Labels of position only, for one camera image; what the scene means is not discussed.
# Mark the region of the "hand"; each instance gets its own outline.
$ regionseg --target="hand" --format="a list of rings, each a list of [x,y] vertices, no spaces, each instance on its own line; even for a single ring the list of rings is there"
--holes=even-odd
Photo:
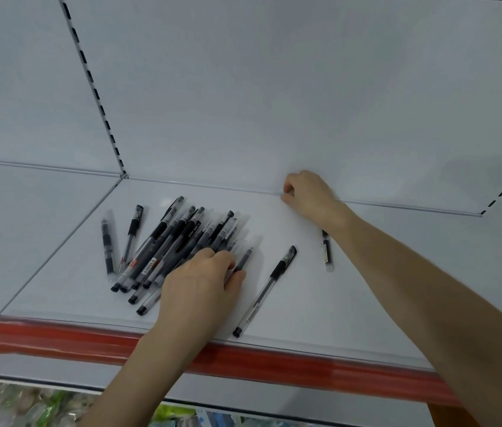
[[[199,251],[171,272],[162,287],[155,329],[170,350],[190,362],[209,342],[233,310],[245,271],[233,273],[224,287],[225,274],[235,266],[228,251]]]
[[[332,189],[317,173],[301,171],[288,174],[281,199],[298,214],[330,233],[344,212],[350,209],[334,197]]]

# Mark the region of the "person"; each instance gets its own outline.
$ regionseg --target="person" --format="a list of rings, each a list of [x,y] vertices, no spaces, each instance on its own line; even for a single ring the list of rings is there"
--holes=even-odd
[[[291,173],[281,199],[324,229],[383,308],[484,427],[502,426],[502,313],[335,199],[317,174]],[[160,401],[232,311],[245,272],[204,249],[167,277],[158,320],[81,427],[146,426]]]

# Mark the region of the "pile of pens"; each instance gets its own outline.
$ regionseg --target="pile of pens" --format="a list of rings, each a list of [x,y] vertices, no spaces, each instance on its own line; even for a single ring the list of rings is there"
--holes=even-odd
[[[130,251],[141,224],[143,207],[137,205],[134,211],[125,250],[118,272],[114,272],[112,241],[107,219],[101,222],[105,265],[113,292],[127,293],[134,290],[128,299],[132,305],[144,299],[136,313],[144,315],[160,299],[162,284],[174,269],[189,261],[194,255],[209,247],[215,252],[231,251],[237,248],[237,218],[229,211],[219,220],[205,221],[205,208],[189,207],[180,212],[184,197],[180,196],[170,205],[158,226],[131,256]],[[233,272],[244,268],[253,253],[254,246],[241,251]]]

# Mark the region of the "person's left hand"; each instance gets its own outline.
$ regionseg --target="person's left hand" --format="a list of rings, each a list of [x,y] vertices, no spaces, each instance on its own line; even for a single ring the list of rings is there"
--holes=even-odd
[[[165,344],[190,359],[195,357],[237,302],[245,271],[233,273],[224,286],[225,274],[234,265],[235,258],[230,252],[214,253],[207,248],[171,272],[164,281],[160,313],[154,326],[159,339],[164,335]]]

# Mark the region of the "person's left arm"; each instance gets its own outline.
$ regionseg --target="person's left arm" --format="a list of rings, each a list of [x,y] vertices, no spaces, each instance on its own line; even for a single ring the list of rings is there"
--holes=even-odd
[[[211,340],[232,311],[245,272],[234,266],[227,251],[199,251],[170,273],[162,288],[158,320],[85,414],[80,427],[146,427],[166,393]]]

